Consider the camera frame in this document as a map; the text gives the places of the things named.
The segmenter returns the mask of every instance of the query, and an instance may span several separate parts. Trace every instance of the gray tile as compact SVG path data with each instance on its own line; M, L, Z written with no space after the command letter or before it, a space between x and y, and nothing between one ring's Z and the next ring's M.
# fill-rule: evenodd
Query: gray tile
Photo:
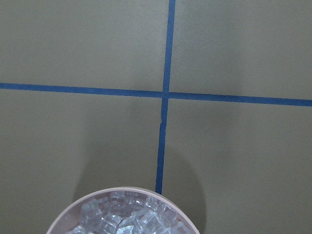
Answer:
M5 1L0 82L161 90L168 0Z
M160 99L8 90L0 99L0 233L45 233L100 189L154 189Z
M169 103L163 194L200 233L312 230L312 108Z
M312 98L312 1L177 0L171 91Z

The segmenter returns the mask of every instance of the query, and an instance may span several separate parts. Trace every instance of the tile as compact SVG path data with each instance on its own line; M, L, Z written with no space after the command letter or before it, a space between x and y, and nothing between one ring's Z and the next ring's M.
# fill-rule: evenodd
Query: tile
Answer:
M312 1L177 0L172 92L312 99Z
M168 0L6 1L0 82L162 90Z
M170 100L163 195L200 233L312 230L312 108Z
M45 233L78 198L153 190L161 100L0 90L0 233Z

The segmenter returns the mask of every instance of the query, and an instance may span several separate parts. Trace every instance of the horizontal blue line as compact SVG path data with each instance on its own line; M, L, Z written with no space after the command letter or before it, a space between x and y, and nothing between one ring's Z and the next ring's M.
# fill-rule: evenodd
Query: horizontal blue line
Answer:
M13 83L0 83L0 89L162 98L162 92L159 91L142 91L128 89L102 89L102 88L53 86L53 85L38 85L38 84L13 84Z
M189 94L189 93L169 93L171 99L189 99L205 101L226 101L226 102L245 102L259 104L289 105L289 106L312 106L312 100L306 99L289 99L274 97L249 97L249 96L232 96L216 94Z

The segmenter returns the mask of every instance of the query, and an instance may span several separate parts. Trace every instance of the blue line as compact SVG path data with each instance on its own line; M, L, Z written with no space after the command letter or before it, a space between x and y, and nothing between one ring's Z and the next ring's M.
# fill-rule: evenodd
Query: blue line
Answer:
M38 85L38 84L0 83L0 89L45 91L45 92L60 92L60 93L75 93L75 94L149 97L149 98L161 98L162 97L162 92L159 92L159 91L142 91L142 90L128 90L128 89L101 89L101 88L52 86L52 85Z
M169 0L167 38L166 38L166 54L164 66L164 80L162 85L163 97L161 102L161 124L159 127L158 157L157 157L157 173L156 173L156 193L162 193L162 179L164 170L165 145L166 145L166 128L169 102L169 85L171 71L172 44L174 35L176 1Z
M259 104L289 105L289 106L312 106L312 100L274 98L274 97L249 97L249 96L231 96L231 95L215 95L215 94L169 93L169 98L206 100L206 101L244 102L244 103L259 103Z

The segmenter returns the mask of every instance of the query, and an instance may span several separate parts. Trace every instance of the round container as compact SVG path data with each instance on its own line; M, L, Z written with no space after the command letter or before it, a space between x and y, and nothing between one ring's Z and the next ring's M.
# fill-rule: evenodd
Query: round container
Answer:
M79 200L75 201L69 207L67 207L52 223L51 227L49 228L47 234L65 234L67 231L71 230L75 226L77 226L80 218L80 210L84 203L92 200L92 199L100 199L107 195L107 193L114 192L114 191L130 191L141 193L144 195L149 195L151 197L155 197L158 200L164 202L168 206L172 207L176 213L178 218L189 228L191 234L199 234L199 231L195 227L195 225L191 222L191 220L183 213L182 210L178 206L176 206L173 202L166 199L162 195L159 195L153 191L135 187L119 187L119 188L110 188L100 190L89 195L80 198Z

